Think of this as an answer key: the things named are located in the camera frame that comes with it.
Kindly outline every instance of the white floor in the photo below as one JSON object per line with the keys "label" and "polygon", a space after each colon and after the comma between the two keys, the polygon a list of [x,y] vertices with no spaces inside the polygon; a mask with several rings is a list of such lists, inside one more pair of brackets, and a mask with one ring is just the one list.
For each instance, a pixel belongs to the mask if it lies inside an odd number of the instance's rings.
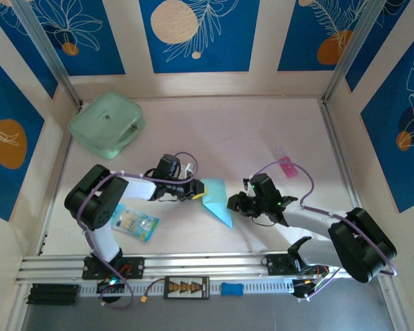
{"label": "white floor", "polygon": [[[70,149],[60,189],[48,226],[43,255],[88,254],[86,240],[64,208],[69,191],[93,165],[111,170],[142,173],[154,168],[163,154],[193,153],[199,161],[199,178],[226,180],[227,195],[242,190],[242,178],[274,161],[270,147],[281,145],[292,161],[315,178],[316,190],[308,204],[331,210],[350,210],[328,140],[319,106],[314,99],[275,97],[216,97],[137,100],[146,127],[118,157],[106,161],[77,143]],[[183,163],[189,158],[182,157]],[[282,194],[301,197],[310,184],[300,174],[287,179],[273,166],[268,174]],[[201,204],[201,199],[172,202],[125,201],[133,208],[160,218],[149,242],[115,232],[125,254],[256,252],[285,250],[305,230],[276,225],[263,228],[234,215],[227,228]],[[257,219],[268,222],[266,217]]]}

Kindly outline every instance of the beige circle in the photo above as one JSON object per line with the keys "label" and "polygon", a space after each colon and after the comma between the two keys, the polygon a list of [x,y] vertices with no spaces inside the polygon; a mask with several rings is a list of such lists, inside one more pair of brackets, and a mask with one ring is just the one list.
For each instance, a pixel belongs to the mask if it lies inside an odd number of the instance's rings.
{"label": "beige circle", "polygon": [[198,31],[195,12],[180,0],[165,0],[150,17],[155,35],[163,43],[183,43]]}
{"label": "beige circle", "polygon": [[194,58],[195,60],[198,60],[201,58],[201,53],[200,52],[193,52],[192,53],[192,58]]}
{"label": "beige circle", "polygon": [[8,7],[11,6],[11,4],[9,3],[9,0],[0,0],[0,3]]}
{"label": "beige circle", "polygon": [[297,2],[299,2],[299,5],[302,7],[306,7],[309,6],[310,4],[312,4],[315,0],[297,0]]}

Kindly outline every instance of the blue paper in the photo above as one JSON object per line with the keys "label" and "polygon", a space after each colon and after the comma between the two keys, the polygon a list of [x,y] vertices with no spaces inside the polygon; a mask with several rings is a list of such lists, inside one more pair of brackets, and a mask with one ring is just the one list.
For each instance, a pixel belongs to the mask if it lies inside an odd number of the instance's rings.
{"label": "blue paper", "polygon": [[226,183],[217,178],[203,178],[201,181],[207,189],[207,194],[202,197],[202,204],[230,229],[233,229],[232,214],[227,209]]}

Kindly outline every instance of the purple cable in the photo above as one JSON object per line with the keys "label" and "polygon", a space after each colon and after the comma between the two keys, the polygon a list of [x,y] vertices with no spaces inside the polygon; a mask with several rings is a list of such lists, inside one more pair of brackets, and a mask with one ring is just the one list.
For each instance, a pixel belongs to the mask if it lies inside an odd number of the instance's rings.
{"label": "purple cable", "polygon": [[391,262],[391,260],[378,248],[378,246],[373,243],[373,241],[371,239],[369,239],[369,237],[362,231],[360,230],[353,222],[349,221],[348,219],[346,219],[345,217],[342,217],[340,215],[337,214],[330,214],[330,212],[323,210],[323,209],[319,209],[319,208],[314,208],[314,207],[307,207],[306,205],[304,205],[304,201],[306,198],[308,198],[311,193],[313,193],[313,191],[315,190],[315,181],[312,178],[311,174],[306,171],[303,167],[301,167],[300,165],[294,163],[294,162],[288,162],[288,161],[282,161],[282,160],[278,160],[272,163],[269,163],[268,165],[266,165],[265,167],[263,167],[260,171],[256,172],[256,174],[261,173],[262,171],[264,171],[266,168],[268,168],[269,166],[273,165],[273,164],[291,164],[297,168],[299,168],[300,170],[302,170],[304,172],[304,174],[306,174],[306,176],[310,179],[311,182],[311,189],[308,191],[307,194],[305,194],[299,201],[299,204],[301,207],[303,207],[303,209],[305,210],[309,210],[311,212],[316,212],[318,214],[323,214],[326,216],[330,216],[330,217],[334,217],[335,219],[339,219],[340,221],[343,221],[346,225],[350,226],[352,229],[354,229],[354,231],[356,231],[362,238],[365,239],[365,241],[378,253],[378,255],[380,256],[380,258],[388,265],[388,267],[391,269],[391,271],[388,270],[381,270],[380,273],[382,274],[387,274],[389,276],[397,276],[397,269],[395,268],[395,266],[393,265],[393,263]]}
{"label": "purple cable", "polygon": [[320,289],[318,289],[317,291],[314,291],[311,295],[309,295],[308,297],[304,298],[304,299],[298,299],[299,301],[303,301],[303,300],[307,300],[309,301],[311,298],[313,298],[317,293],[319,293],[320,291],[322,291],[336,276],[336,274],[340,271],[341,268],[337,269],[336,271],[334,271],[334,273],[331,275],[331,277],[329,278],[329,280],[326,281],[326,283],[324,285],[321,286]]}
{"label": "purple cable", "polygon": [[[102,262],[104,264],[104,266],[106,266],[118,279],[120,279],[124,284],[126,284],[126,287],[129,289],[129,292],[131,293],[130,296],[130,302],[127,305],[124,306],[115,306],[115,305],[107,305],[108,308],[111,309],[116,309],[116,310],[121,310],[121,309],[126,309],[129,308],[132,303],[133,303],[133,297],[134,297],[134,292],[133,292],[133,288],[132,286],[130,286],[129,282],[127,282],[127,279],[125,279],[124,277],[121,276],[121,274],[116,271],[106,260],[103,259],[103,257],[100,255],[100,253],[97,251],[97,249],[95,248],[92,240],[89,237],[88,234],[88,227],[83,224],[83,222],[81,222],[81,214],[84,211],[84,208],[87,206],[87,204],[89,203],[89,201],[91,200],[91,198],[94,196],[94,194],[101,188],[101,186],[104,185],[105,182],[107,182],[109,179],[115,177],[115,176],[125,176],[125,177],[131,177],[131,178],[138,178],[138,179],[144,179],[147,181],[154,181],[157,183],[167,183],[167,184],[184,184],[184,183],[188,183],[189,181],[192,181],[193,178],[195,178],[196,174],[198,173],[198,169],[199,169],[199,165],[198,165],[198,161],[196,160],[196,158],[191,155],[191,153],[188,152],[178,152],[177,154],[175,154],[175,156],[178,155],[188,155],[189,157],[191,157],[193,159],[193,161],[195,162],[195,171],[193,173],[193,175],[183,181],[168,181],[165,179],[154,179],[154,178],[148,178],[148,177],[143,177],[140,176],[138,174],[126,174],[124,172],[116,172],[113,174],[109,174],[107,177],[103,178],[89,193],[89,195],[84,199],[83,203],[81,204],[80,208],[78,209],[78,213],[77,213],[77,224],[78,226],[85,232],[84,236],[86,238],[86,241],[88,242],[88,245],[90,247],[90,249],[92,250],[92,253],[98,258],[98,260],[100,260],[100,262]],[[100,294],[100,300],[103,299],[103,293],[104,291],[101,291]]]}

